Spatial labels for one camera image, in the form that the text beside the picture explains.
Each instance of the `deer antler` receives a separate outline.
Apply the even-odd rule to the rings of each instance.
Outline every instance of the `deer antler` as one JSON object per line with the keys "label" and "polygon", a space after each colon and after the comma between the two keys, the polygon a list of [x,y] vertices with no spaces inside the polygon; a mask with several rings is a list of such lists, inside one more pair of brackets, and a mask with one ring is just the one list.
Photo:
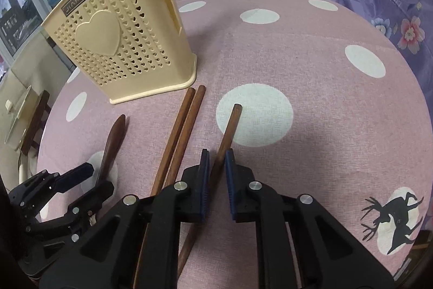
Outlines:
{"label": "deer antler", "polygon": [[367,241],[369,241],[369,240],[373,239],[373,237],[375,236],[375,234],[376,234],[376,232],[377,232],[377,230],[378,230],[379,224],[376,225],[374,228],[372,228],[372,227],[370,227],[370,226],[368,226],[368,225],[366,225],[366,224],[362,224],[362,223],[361,223],[361,225],[365,227],[363,233],[365,233],[366,231],[369,232],[367,235],[365,235],[365,236],[362,238],[362,240],[367,239]]}
{"label": "deer antler", "polygon": [[365,199],[367,202],[371,203],[370,206],[363,208],[362,211],[367,211],[365,215],[362,216],[361,220],[368,215],[372,210],[380,211],[382,209],[381,204],[374,197],[370,197],[370,199]]}

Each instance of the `round table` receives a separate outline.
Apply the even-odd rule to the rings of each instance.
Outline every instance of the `round table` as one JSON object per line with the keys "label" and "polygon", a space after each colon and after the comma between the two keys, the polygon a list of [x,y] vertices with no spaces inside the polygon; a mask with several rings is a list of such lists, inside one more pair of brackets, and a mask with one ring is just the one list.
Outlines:
{"label": "round table", "polygon": [[[395,273],[410,250],[405,243],[419,231],[433,179],[427,105],[396,48],[328,0],[177,3],[198,56],[193,87],[206,86],[178,177],[199,163],[203,148],[215,156],[232,106],[240,103],[232,145],[237,163],[281,194],[311,194]],[[126,114],[128,131],[110,172],[116,187],[110,204],[126,194],[149,196],[184,95],[112,106],[76,70],[48,118],[38,170],[64,173],[89,160],[97,169],[112,124]],[[54,196],[42,218],[63,215],[91,184]],[[374,231],[363,239],[367,227]],[[231,220],[225,178],[178,285],[257,286],[255,226]]]}

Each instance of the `metal screw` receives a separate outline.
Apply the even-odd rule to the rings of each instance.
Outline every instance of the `metal screw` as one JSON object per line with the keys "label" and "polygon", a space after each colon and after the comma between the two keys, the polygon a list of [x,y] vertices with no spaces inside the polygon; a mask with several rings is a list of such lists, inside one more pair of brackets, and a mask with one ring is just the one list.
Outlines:
{"label": "metal screw", "polygon": [[177,191],[182,191],[188,187],[188,184],[185,183],[184,181],[178,181],[175,183],[174,187]]}
{"label": "metal screw", "polygon": [[135,202],[137,202],[137,197],[135,197],[134,195],[127,195],[123,198],[123,203],[126,206],[130,206],[132,204],[135,204]]}
{"label": "metal screw", "polygon": [[299,201],[301,201],[303,204],[312,204],[313,198],[310,195],[303,194],[300,196]]}
{"label": "metal screw", "polygon": [[248,184],[248,187],[251,190],[260,190],[262,186],[263,185],[259,181],[252,181],[251,183]]}

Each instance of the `brown wooden stick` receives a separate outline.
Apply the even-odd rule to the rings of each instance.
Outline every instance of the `brown wooden stick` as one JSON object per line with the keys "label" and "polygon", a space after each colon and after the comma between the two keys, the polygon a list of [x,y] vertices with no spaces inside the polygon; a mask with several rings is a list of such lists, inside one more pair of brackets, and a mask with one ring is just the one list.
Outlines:
{"label": "brown wooden stick", "polygon": [[185,94],[185,98],[183,99],[181,108],[179,109],[175,124],[173,125],[172,132],[168,138],[167,145],[165,146],[164,153],[162,154],[161,163],[159,164],[158,171],[156,172],[155,181],[153,182],[150,196],[157,195],[162,189],[165,177],[167,176],[168,167],[172,161],[173,153],[175,152],[176,145],[178,144],[179,136],[187,118],[194,94],[195,89],[192,87],[190,87]]}
{"label": "brown wooden stick", "polygon": [[[211,175],[209,176],[209,202],[212,202],[217,191],[218,183],[222,175],[222,167],[224,166],[226,151],[232,145],[233,136],[235,135],[241,113],[242,106],[240,104],[235,104],[233,106],[232,114],[230,115],[226,131],[222,137],[221,144],[219,145],[218,153],[216,154],[216,158],[212,166]],[[194,246],[196,239],[200,235],[202,228],[203,226],[200,223],[191,224],[187,237],[185,238],[185,242],[183,243],[182,250],[179,254],[178,278],[181,276],[183,267],[188,260],[188,256],[192,250],[192,247]]]}
{"label": "brown wooden stick", "polygon": [[[159,165],[158,171],[156,173],[155,181],[152,186],[151,196],[157,195],[164,183],[164,179],[167,175],[168,166],[170,162],[172,162],[172,166],[170,167],[170,171],[168,172],[167,180],[173,179],[173,182],[167,184],[165,182],[165,186],[171,185],[176,181],[179,168],[181,166],[181,162],[183,159],[183,154],[185,153],[189,137],[191,136],[192,128],[194,126],[195,120],[197,118],[198,111],[201,106],[201,102],[204,97],[204,93],[206,92],[205,86],[200,85],[198,87],[197,93],[194,96],[195,90],[190,87],[185,94],[185,98],[183,99],[181,108],[179,110],[178,116],[176,118],[175,124],[173,125],[172,133],[168,138],[167,145],[165,147],[165,151],[162,155],[161,163]],[[136,272],[134,275],[133,289],[136,289],[139,269],[141,265],[141,256],[144,249],[144,245],[147,240],[147,230],[144,232],[143,241],[141,243],[141,249],[139,254],[139,260],[136,267]]]}
{"label": "brown wooden stick", "polygon": [[206,88],[200,85],[197,89],[194,100],[192,101],[190,111],[183,126],[181,136],[179,138],[179,143],[176,146],[175,154],[173,155],[172,165],[168,170],[167,179],[165,180],[164,187],[173,184],[178,176],[179,168],[182,163],[183,155],[187,149],[188,141],[191,136],[192,128],[194,127],[195,120],[197,118],[198,111],[200,109],[201,102],[204,97]]}

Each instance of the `black deer print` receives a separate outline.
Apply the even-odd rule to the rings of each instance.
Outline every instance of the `black deer print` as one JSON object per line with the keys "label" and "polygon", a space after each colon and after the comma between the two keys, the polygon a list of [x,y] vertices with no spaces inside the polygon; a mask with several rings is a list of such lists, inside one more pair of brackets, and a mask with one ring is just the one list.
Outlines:
{"label": "black deer print", "polygon": [[392,237],[392,245],[391,249],[388,251],[388,255],[397,249],[402,244],[412,244],[415,240],[410,240],[408,236],[410,236],[413,231],[419,227],[422,223],[423,218],[411,229],[407,226],[409,221],[409,211],[417,208],[424,200],[418,201],[412,205],[408,205],[409,199],[413,198],[415,201],[418,201],[414,194],[410,192],[406,193],[406,198],[397,197],[391,201],[389,201],[386,205],[381,206],[381,204],[370,197],[369,199],[365,199],[367,202],[371,203],[370,206],[363,209],[363,211],[367,211],[365,215],[362,216],[361,220],[368,215],[372,210],[379,212],[379,217],[377,217],[373,221],[372,226],[365,225],[361,223],[361,225],[365,228],[363,233],[367,232],[367,234],[363,237],[362,240],[370,241],[376,234],[376,231],[379,227],[380,223],[388,223],[391,221],[391,217],[393,218],[395,224],[395,231]]}

